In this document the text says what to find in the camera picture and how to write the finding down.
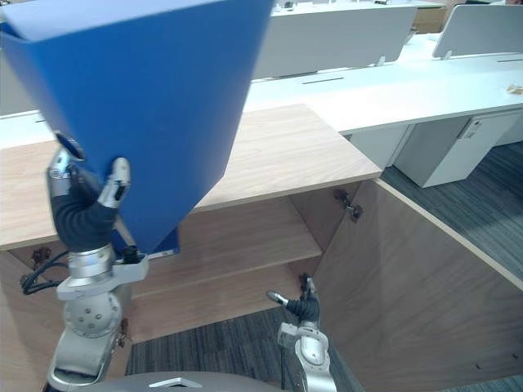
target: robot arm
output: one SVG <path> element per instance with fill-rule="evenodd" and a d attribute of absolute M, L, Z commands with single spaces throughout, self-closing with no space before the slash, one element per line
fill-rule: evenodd
<path fill-rule="evenodd" d="M 47 169 L 56 231 L 69 249 L 70 276 L 56 291 L 65 301 L 65 330 L 47 374 L 56 390 L 103 380 L 131 297 L 126 283 L 141 280 L 147 273 L 147 257 L 138 255 L 136 247 L 116 260 L 110 243 L 118 207 L 129 186 L 125 158 L 114 160 L 98 197 L 67 150 L 59 150 Z"/>
<path fill-rule="evenodd" d="M 302 276 L 302 291 L 298 301 L 289 300 L 278 292 L 267 293 L 270 299 L 298 317 L 297 326 L 281 323 L 278 344 L 282 349 L 293 351 L 306 392 L 336 392 L 329 369 L 329 339 L 320 331 L 320 299 L 312 277 L 307 274 Z"/>

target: metal bracket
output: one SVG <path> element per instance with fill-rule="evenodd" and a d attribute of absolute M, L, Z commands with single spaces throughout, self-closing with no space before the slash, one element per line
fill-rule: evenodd
<path fill-rule="evenodd" d="M 452 51 L 447 51 L 443 57 L 441 57 L 442 60 L 448 60 L 452 56 Z"/>
<path fill-rule="evenodd" d="M 334 190 L 334 198 L 341 202 L 343 209 L 349 213 L 351 220 L 356 223 L 363 214 L 363 208 L 360 205 L 353 206 L 349 194 L 343 189 Z"/>
<path fill-rule="evenodd" d="M 49 260 L 49 257 L 51 257 L 51 249 L 48 247 L 40 247 L 33 251 L 33 255 L 31 256 L 31 260 L 33 261 L 33 271 Z"/>
<path fill-rule="evenodd" d="M 376 66 L 381 67 L 384 64 L 385 64 L 385 56 L 380 56 L 378 62 L 376 63 Z"/>

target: white cabinet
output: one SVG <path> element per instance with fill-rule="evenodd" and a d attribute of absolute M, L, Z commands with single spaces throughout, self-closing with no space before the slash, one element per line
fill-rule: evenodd
<path fill-rule="evenodd" d="M 464 180 L 521 110 L 418 124 L 394 165 L 421 187 Z"/>
<path fill-rule="evenodd" d="M 361 131 L 347 139 L 380 169 L 392 165 L 391 158 L 407 129 L 406 125 Z"/>
<path fill-rule="evenodd" d="M 520 115 L 512 128 L 502 134 L 496 145 L 507 145 L 517 141 L 523 141 L 523 115 Z"/>

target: desk top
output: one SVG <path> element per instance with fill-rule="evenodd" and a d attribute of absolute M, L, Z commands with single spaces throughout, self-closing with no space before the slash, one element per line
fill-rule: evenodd
<path fill-rule="evenodd" d="M 244 110 L 304 103 L 336 131 L 351 134 L 523 107 L 523 96 L 507 93 L 509 85 L 523 85 L 523 55 L 437 60 L 430 57 L 436 44 L 430 38 L 413 37 L 426 56 L 409 53 L 410 60 L 381 67 L 255 82 Z"/>
<path fill-rule="evenodd" d="M 48 141 L 0 149 L 0 250 L 56 239 L 43 175 L 56 148 Z M 226 174 L 193 212 L 366 180 L 380 172 L 304 105 L 251 112 L 242 118 Z"/>

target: small object on desk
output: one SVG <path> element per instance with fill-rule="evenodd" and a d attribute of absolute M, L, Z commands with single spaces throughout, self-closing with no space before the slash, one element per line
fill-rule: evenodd
<path fill-rule="evenodd" d="M 515 84 L 511 84 L 507 88 L 507 92 L 510 94 L 517 94 L 519 96 L 523 95 L 523 86 L 516 86 Z"/>

